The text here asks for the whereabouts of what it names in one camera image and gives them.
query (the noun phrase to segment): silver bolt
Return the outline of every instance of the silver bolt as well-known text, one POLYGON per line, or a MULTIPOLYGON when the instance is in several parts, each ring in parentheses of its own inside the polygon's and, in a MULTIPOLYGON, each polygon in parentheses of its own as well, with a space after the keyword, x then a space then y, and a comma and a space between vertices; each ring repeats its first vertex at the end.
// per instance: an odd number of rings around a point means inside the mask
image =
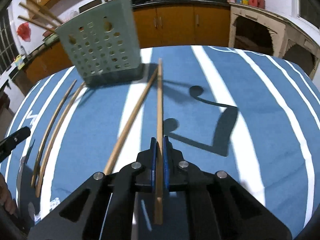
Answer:
POLYGON ((225 179, 228 174, 225 172, 225 171, 218 171, 217 172, 217 176, 220 178, 220 179, 225 179))
POLYGON ((93 178, 96 179, 96 180, 99 180, 99 179, 102 179, 103 178, 103 173, 102 172, 96 172, 94 175, 93 175, 93 178))
POLYGON ((186 167, 189 166, 189 163, 186 162, 186 161, 181 161, 181 162, 179 162, 179 166, 182 167, 182 168, 186 168, 186 167))
POLYGON ((139 169, 141 167, 141 163, 139 163, 139 162, 132 163, 131 167, 134 169, 139 169))

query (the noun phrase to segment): window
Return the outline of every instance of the window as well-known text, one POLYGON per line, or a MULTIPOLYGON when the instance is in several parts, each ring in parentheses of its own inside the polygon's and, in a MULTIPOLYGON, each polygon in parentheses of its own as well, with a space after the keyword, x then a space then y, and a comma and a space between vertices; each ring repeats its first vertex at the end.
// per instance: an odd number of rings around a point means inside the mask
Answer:
POLYGON ((309 0, 300 0, 300 17, 320 28, 320 14, 309 0))
POLYGON ((10 67, 18 54, 11 33, 8 11, 4 10, 0 15, 0 75, 10 67))

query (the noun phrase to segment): hand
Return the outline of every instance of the hand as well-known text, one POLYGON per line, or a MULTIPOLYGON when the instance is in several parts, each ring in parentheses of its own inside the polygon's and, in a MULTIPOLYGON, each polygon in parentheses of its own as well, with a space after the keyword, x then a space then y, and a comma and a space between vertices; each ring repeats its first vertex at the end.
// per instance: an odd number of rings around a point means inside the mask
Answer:
POLYGON ((14 199, 12 199, 11 193, 8 189, 8 185, 4 180, 4 176, 0 173, 0 204, 4 206, 5 210, 9 212, 10 215, 14 214, 17 209, 17 204, 14 199))

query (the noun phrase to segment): arched opening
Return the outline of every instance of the arched opening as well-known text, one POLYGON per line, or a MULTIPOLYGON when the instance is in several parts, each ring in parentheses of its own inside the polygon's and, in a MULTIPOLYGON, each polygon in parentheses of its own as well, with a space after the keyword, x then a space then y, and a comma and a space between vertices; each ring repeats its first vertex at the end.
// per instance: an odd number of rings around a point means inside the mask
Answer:
POLYGON ((304 47, 298 44, 293 45, 284 54, 283 59, 297 64, 309 76, 315 65, 315 57, 304 47))
POLYGON ((272 39, 267 27, 242 16, 237 18, 235 24, 234 48, 273 55, 272 39))

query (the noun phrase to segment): striped tablecloth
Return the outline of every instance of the striped tablecloth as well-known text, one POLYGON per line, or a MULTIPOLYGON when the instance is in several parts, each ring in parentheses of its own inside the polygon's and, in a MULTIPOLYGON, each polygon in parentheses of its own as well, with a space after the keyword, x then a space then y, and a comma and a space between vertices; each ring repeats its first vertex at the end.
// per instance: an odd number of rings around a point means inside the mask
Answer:
MULTIPOLYGON (((295 237, 320 202, 320 93, 308 76, 285 60, 237 49, 161 47, 143 49, 141 57, 147 63, 142 80, 81 90, 54 142, 38 200, 29 183, 42 136, 71 82, 78 79, 75 91, 82 79, 71 67, 41 80, 26 96, 8 133, 29 126, 32 136, 17 146, 0 169, 25 219, 30 219, 35 209, 40 221, 89 176, 103 170, 161 57, 164 129, 174 148, 204 171, 228 172, 295 237), (225 108, 195 99, 190 95, 194 88, 201 99, 239 109, 227 157, 210 150, 225 108)), ((149 148, 151 137, 156 137, 156 84, 139 111, 114 171, 135 161, 138 152, 149 148)), ((180 197, 172 194, 170 198, 180 197)), ((138 228, 146 230, 139 233, 139 239, 150 239, 157 230, 149 223, 147 212, 144 214, 138 228)), ((153 239, 186 239, 183 219, 177 214, 167 217, 167 230, 180 226, 179 234, 162 230, 153 239)))

